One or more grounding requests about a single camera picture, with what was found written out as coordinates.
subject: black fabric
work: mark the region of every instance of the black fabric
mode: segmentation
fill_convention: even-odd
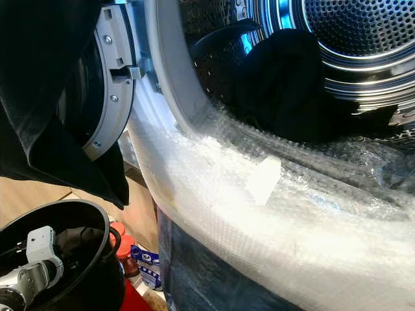
[[[297,142],[327,142],[341,135],[390,133],[397,106],[351,115],[359,105],[324,89],[317,38],[302,30],[281,30],[258,43],[235,75],[236,116]]]
[[[0,1],[0,176],[82,189],[122,209],[128,184],[118,145],[92,162],[55,115],[101,4]]]

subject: washing machine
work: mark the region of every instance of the washing machine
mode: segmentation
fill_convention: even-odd
[[[245,19],[259,27],[209,44]],[[281,29],[314,33],[326,90],[359,112],[397,104],[402,131],[309,145],[232,117],[227,73]],[[415,308],[412,0],[116,0],[90,51],[102,100],[84,149],[99,157],[128,120],[170,310]]]

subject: bubble wrap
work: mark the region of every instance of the bubble wrap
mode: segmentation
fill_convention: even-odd
[[[412,156],[304,146],[215,110],[184,135],[151,113],[136,104],[128,125],[139,165],[187,234],[304,310],[415,310]]]

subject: red jar lid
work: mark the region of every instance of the red jar lid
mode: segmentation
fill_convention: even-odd
[[[118,259],[124,259],[127,258],[131,252],[131,245],[134,245],[136,241],[134,241],[134,238],[130,235],[123,235],[121,237],[121,245],[119,246],[119,249],[117,251],[117,257]]]
[[[117,230],[119,235],[125,234],[125,226],[121,222],[112,222],[110,226]],[[115,245],[115,236],[112,233],[110,233],[110,242],[112,246]]]

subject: black pot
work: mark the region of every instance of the black pot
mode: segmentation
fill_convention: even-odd
[[[77,227],[100,229],[102,239],[88,250],[88,262],[83,268],[71,272],[58,284],[42,292],[27,309],[28,311],[118,311],[124,300],[123,273],[111,247],[110,223],[105,211],[94,203],[84,200],[67,200],[43,205],[23,215],[0,231],[0,253],[27,239],[29,231],[51,226],[56,234]],[[0,262],[0,276],[27,263],[25,252],[12,260]]]

